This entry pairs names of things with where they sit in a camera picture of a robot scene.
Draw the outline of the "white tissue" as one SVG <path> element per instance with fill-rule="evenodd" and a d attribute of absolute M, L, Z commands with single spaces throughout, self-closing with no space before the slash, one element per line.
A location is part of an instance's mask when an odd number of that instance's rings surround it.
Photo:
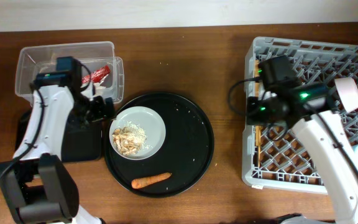
<path fill-rule="evenodd" d="M 88 98 L 93 99 L 97 96 L 102 96 L 105 86 L 101 86 L 100 83 L 92 83 L 88 88 Z"/>

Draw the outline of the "red snack wrapper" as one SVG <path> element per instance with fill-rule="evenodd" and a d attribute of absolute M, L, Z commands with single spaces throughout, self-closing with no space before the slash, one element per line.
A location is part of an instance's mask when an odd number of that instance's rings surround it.
<path fill-rule="evenodd" d="M 93 83 L 102 83 L 104 79 L 110 74 L 110 68 L 105 65 L 90 75 L 86 75 L 82 78 L 82 84 L 89 83 L 92 81 Z"/>

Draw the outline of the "rice and nut scraps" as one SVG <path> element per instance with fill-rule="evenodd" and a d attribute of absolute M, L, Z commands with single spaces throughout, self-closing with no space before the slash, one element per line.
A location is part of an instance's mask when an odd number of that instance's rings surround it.
<path fill-rule="evenodd" d="M 150 148 L 145 143 L 147 140 L 145 130 L 132 122 L 128 122 L 121 128 L 114 129 L 111 137 L 118 153 L 123 156 L 136 155 L 140 151 Z"/>

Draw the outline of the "grey plate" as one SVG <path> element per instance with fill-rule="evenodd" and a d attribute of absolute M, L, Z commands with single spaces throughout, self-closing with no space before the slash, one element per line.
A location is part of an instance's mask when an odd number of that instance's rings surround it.
<path fill-rule="evenodd" d="M 128 122 L 138 124 L 143 128 L 147 135 L 146 144 L 150 146 L 149 149 L 140 151 L 136 155 L 123 156 L 118 153 L 116 147 L 112 143 L 111 134 L 114 129 L 121 128 Z M 116 119 L 114 119 L 109 127 L 109 140 L 112 148 L 121 157 L 133 161 L 148 159 L 158 152 L 162 147 L 166 135 L 165 123 L 161 116 L 154 110 L 144 106 L 134 106 L 120 112 Z"/>

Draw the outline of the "orange carrot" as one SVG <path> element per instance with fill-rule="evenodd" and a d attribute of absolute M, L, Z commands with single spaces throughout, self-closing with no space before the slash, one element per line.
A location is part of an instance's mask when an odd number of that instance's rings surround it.
<path fill-rule="evenodd" d="M 169 179 L 172 176 L 172 173 L 166 172 L 163 174 L 158 174 L 150 177 L 141 177 L 138 179 L 134 179 L 131 182 L 131 187 L 133 189 L 141 189 L 144 187 L 147 187 L 149 185 L 155 184 L 157 182 L 164 181 L 166 179 Z"/>

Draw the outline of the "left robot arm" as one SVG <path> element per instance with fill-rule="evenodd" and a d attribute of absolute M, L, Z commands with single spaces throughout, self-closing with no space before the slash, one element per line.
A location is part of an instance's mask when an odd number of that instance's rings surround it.
<path fill-rule="evenodd" d="M 85 65 L 57 58 L 56 70 L 30 83 L 33 106 L 24 137 L 12 160 L 0 163 L 0 190 L 16 223 L 104 223 L 80 205 L 78 187 L 62 162 L 70 114 L 80 127 L 116 117 L 112 100 L 82 84 Z"/>

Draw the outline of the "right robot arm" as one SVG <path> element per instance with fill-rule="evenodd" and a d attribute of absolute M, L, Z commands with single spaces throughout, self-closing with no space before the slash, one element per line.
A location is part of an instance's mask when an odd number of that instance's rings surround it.
<path fill-rule="evenodd" d="M 336 223 L 358 223 L 358 160 L 329 88 L 302 83 L 285 55 L 255 63 L 253 75 L 263 90 L 247 99 L 247 124 L 281 127 L 278 139 L 291 131 L 316 166 Z"/>

